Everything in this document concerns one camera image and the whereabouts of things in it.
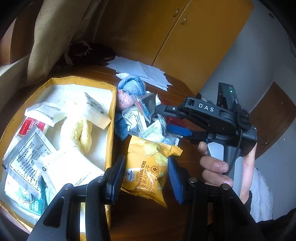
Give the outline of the person right hand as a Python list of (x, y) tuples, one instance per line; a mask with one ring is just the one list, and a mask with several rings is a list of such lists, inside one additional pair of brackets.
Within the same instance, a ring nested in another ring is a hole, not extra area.
[[(243, 175), (240, 191), (240, 200), (243, 204), (245, 204), (249, 199), (249, 192), (254, 173), (256, 147), (257, 145), (255, 145), (254, 148), (243, 157)], [(220, 186), (223, 183), (233, 186), (233, 180), (223, 174), (228, 171), (228, 164), (224, 161), (210, 157), (208, 155), (207, 144), (205, 142), (199, 143), (198, 150), (204, 155), (200, 160), (200, 165), (204, 168), (202, 177), (205, 182), (214, 186)]]

